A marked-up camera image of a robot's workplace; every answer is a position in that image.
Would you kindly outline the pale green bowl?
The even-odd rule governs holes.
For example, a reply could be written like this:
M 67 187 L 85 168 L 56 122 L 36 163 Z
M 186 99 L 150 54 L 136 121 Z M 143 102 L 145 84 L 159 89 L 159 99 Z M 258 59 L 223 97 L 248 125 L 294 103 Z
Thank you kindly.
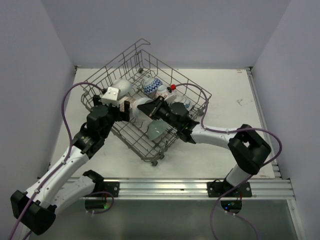
M 153 120 L 147 127 L 147 136 L 153 141 L 160 137 L 168 128 L 168 124 L 162 120 Z

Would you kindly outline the red dotted pattern bowl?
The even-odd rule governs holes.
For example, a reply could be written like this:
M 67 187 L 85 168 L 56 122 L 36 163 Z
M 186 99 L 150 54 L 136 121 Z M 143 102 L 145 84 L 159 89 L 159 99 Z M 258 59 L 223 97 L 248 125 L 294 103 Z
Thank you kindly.
M 132 111 L 132 107 L 136 99 L 130 96 L 124 96 L 123 98 L 121 98 L 119 100 L 119 109 L 121 112 L 125 112 L 125 101 L 129 102 L 129 110 Z

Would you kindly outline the plain white bowl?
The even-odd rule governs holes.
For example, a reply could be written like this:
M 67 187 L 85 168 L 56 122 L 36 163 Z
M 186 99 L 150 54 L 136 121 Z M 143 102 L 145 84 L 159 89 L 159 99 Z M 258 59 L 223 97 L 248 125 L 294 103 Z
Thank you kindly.
M 150 118 L 146 114 L 144 114 L 140 109 L 138 109 L 138 106 L 152 101 L 153 100 L 149 97 L 142 97 L 137 99 L 131 107 L 132 116 L 139 121 L 148 121 Z

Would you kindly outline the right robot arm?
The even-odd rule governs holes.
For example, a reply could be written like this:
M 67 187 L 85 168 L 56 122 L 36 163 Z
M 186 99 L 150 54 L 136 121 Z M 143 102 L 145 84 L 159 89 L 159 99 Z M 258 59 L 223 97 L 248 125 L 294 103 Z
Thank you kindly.
M 219 194 L 235 196 L 248 177 L 259 173 L 271 153 L 270 145 L 249 125 L 232 130 L 209 129 L 190 117 L 181 102 L 168 104 L 163 97 L 138 105 L 142 113 L 152 120 L 162 120 L 176 130 L 185 143 L 208 144 L 230 150 L 236 165 L 220 186 L 211 187 Z

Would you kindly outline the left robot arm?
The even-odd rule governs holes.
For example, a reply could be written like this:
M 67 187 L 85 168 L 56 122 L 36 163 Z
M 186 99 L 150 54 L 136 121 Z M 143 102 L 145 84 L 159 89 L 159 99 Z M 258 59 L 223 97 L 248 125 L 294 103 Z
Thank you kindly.
M 57 213 L 78 198 L 104 195 L 103 177 L 95 171 L 86 171 L 73 185 L 64 184 L 81 166 L 86 164 L 105 144 L 115 122 L 130 120 L 130 102 L 119 104 L 107 102 L 94 96 L 95 105 L 69 146 L 55 165 L 43 177 L 25 191 L 16 190 L 10 197 L 15 225 L 22 223 L 30 233 L 45 233 L 56 219 Z

